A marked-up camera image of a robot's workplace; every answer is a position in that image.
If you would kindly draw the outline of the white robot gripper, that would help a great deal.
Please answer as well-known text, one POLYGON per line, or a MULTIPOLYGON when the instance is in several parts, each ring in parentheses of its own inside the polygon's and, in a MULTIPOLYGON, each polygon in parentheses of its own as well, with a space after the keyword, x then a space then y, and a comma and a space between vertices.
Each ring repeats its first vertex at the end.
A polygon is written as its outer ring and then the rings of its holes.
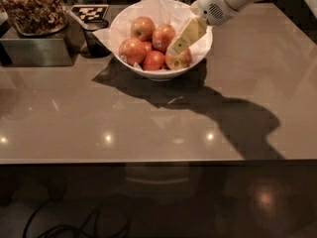
POLYGON ((220 26, 237 15, 225 0, 195 0, 191 7, 198 16, 188 19, 171 41, 167 51, 173 56, 199 41, 206 34, 208 25, 220 26))

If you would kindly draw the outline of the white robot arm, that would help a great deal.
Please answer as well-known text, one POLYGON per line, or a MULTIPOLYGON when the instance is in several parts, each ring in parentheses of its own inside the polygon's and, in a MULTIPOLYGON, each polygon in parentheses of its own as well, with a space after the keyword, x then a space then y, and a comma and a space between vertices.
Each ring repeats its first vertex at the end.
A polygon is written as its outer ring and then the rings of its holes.
MULTIPOLYGON (((167 50, 172 55, 194 45, 207 32, 209 26, 220 26, 234 18, 250 4, 264 0, 196 0, 191 9, 194 15, 187 19, 174 37, 167 50)), ((317 17, 317 0, 304 0, 315 17, 317 17)))

